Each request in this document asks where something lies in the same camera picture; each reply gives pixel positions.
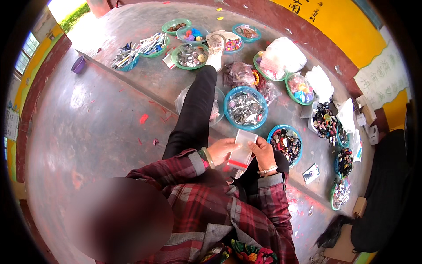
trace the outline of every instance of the green grass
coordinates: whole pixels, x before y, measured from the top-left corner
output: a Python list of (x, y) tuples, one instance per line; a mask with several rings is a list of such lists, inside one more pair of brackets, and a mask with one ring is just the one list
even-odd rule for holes
[(81, 5), (78, 9), (76, 9), (72, 14), (69, 14), (66, 16), (66, 18), (61, 21), (59, 24), (63, 31), (67, 34), (69, 31), (72, 30), (73, 25), (78, 22), (78, 20), (83, 16), (84, 14), (91, 11), (87, 3), (84, 3)]

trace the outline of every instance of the bracelet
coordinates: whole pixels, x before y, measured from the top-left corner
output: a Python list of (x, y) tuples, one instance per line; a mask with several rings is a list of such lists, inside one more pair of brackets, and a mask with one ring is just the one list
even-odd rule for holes
[(270, 171), (275, 171), (277, 168), (278, 168), (278, 166), (277, 166), (277, 165), (275, 165), (275, 166), (274, 166), (274, 167), (272, 167), (271, 169), (265, 169), (265, 170), (263, 170), (263, 171), (258, 171), (258, 174), (266, 174), (266, 173), (268, 173), (268, 172), (270, 172)]
[(210, 164), (210, 168), (215, 169), (214, 162), (212, 161), (212, 158), (211, 158), (210, 152), (208, 152), (208, 149), (206, 147), (202, 147), (201, 150), (204, 152), (204, 154), (207, 158), (207, 161)]

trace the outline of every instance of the red plaid jacket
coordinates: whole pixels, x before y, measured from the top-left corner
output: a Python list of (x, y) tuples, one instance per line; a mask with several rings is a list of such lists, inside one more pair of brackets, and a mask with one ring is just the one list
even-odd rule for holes
[(258, 180), (258, 195), (249, 197), (254, 207), (238, 199), (235, 186), (185, 183), (204, 171), (199, 154), (189, 149), (127, 175), (161, 190), (174, 213), (167, 244), (138, 263), (197, 263), (233, 229), (239, 241), (272, 249), (279, 263), (298, 263), (281, 174)]

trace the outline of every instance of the foot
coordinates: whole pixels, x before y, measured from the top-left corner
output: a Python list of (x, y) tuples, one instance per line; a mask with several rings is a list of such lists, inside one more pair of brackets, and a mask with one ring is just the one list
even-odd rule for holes
[(211, 65), (216, 71), (223, 68), (223, 51), (226, 40), (223, 35), (218, 33), (207, 37), (209, 46), (208, 59), (205, 65)]

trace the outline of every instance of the leg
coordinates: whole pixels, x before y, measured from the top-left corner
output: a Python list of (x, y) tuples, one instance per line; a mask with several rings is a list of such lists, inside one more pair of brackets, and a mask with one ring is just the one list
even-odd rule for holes
[[(287, 158), (278, 150), (274, 151), (274, 159), (276, 160), (277, 164), (277, 172), (290, 172), (290, 166)], [(246, 169), (243, 175), (235, 180), (235, 186), (243, 188), (246, 192), (246, 195), (253, 195), (258, 194), (258, 179), (260, 175), (257, 173), (258, 169), (258, 162), (257, 159), (254, 158), (249, 164), (248, 168)]]
[(176, 127), (168, 137), (163, 159), (188, 148), (208, 147), (209, 118), (216, 84), (217, 71), (213, 66), (205, 65), (186, 94)]

